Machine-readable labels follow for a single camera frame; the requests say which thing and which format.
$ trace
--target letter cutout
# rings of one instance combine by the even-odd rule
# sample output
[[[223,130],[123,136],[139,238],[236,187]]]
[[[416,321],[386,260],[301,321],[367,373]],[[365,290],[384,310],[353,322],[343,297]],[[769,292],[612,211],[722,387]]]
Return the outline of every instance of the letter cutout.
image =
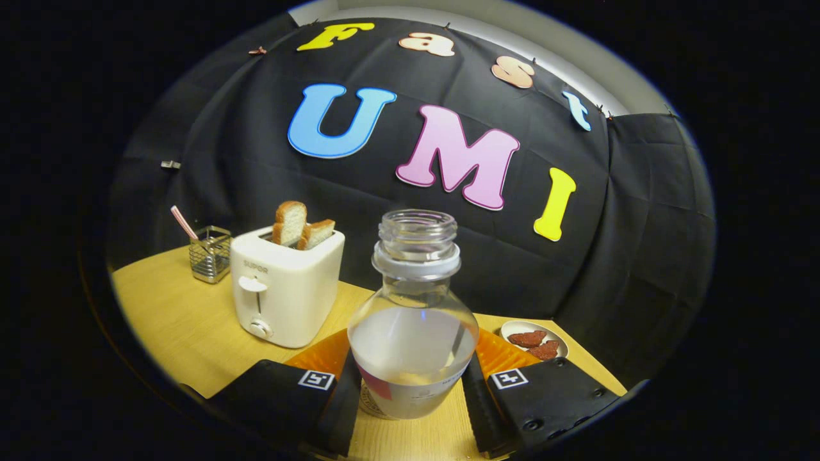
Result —
[[[532,87],[530,75],[535,75],[532,66],[509,56],[501,56],[495,61],[498,64],[494,64],[490,69],[496,78],[518,88],[527,89]]]
[[[564,98],[569,99],[569,110],[572,112],[572,118],[578,122],[578,125],[581,126],[584,130],[592,131],[592,126],[586,120],[584,120],[584,114],[588,113],[586,111],[586,107],[581,103],[581,100],[572,93],[568,93],[566,91],[562,92]]]
[[[532,228],[536,234],[557,242],[561,239],[561,221],[567,211],[569,196],[575,192],[576,185],[567,173],[558,168],[550,168],[549,177],[553,178],[553,186],[549,189],[547,206]]]
[[[296,51],[304,51],[306,49],[330,48],[333,46],[332,39],[347,40],[353,37],[360,29],[372,30],[376,25],[372,22],[361,22],[357,24],[333,24],[328,25],[325,30],[316,36],[313,40],[296,48]]]
[[[356,153],[367,144],[381,109],[396,100],[396,93],[378,88],[362,88],[356,95],[362,102],[347,132],[326,136],[319,131],[333,100],[347,90],[338,84],[312,84],[304,89],[305,99],[290,121],[288,141],[309,157],[340,158]]]
[[[423,32],[412,32],[410,38],[399,40],[399,46],[417,51],[426,51],[436,56],[454,56],[453,40],[436,34],[425,34]]]
[[[424,127],[410,160],[396,168],[396,176],[412,185],[430,187],[435,182],[433,157],[439,154],[441,182],[452,192],[470,171],[476,178],[464,187],[464,198],[479,207],[500,210],[504,206],[501,191],[513,153],[521,147],[518,139],[501,130],[489,130],[472,146],[467,146],[458,114],[444,107],[425,105],[419,112]]]

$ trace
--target wire basket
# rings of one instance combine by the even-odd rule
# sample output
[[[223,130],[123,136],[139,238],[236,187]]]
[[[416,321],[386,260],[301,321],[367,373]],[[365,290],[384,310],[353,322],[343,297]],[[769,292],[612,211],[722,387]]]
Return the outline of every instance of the wire basket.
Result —
[[[191,239],[188,253],[194,278],[217,283],[230,272],[230,231],[208,226],[196,230],[199,240]]]

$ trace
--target toaster lever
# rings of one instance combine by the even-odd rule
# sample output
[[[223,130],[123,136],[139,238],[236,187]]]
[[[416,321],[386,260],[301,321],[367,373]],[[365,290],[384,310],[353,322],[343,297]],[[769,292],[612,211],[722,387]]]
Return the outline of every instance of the toaster lever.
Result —
[[[241,276],[239,278],[239,286],[241,286],[244,290],[251,291],[253,293],[261,293],[267,290],[267,285],[261,283],[256,277],[249,278],[246,276]]]

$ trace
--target toaster knob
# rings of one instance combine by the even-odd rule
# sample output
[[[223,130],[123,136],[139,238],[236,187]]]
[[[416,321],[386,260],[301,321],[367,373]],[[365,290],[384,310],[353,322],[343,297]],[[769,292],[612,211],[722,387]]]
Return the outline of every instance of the toaster knob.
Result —
[[[271,335],[271,328],[261,320],[252,320],[249,330],[260,338],[267,338]]]

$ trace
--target pink straw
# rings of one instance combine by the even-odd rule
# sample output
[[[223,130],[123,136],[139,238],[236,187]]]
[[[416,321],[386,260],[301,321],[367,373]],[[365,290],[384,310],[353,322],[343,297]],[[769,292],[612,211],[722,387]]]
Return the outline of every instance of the pink straw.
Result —
[[[171,213],[174,214],[176,221],[180,223],[182,229],[185,231],[186,234],[188,234],[191,237],[192,240],[199,240],[199,237],[197,237],[197,235],[194,234],[194,230],[191,229],[191,226],[189,226],[185,218],[182,217],[182,213],[180,212],[180,209],[176,207],[176,205],[171,207]]]

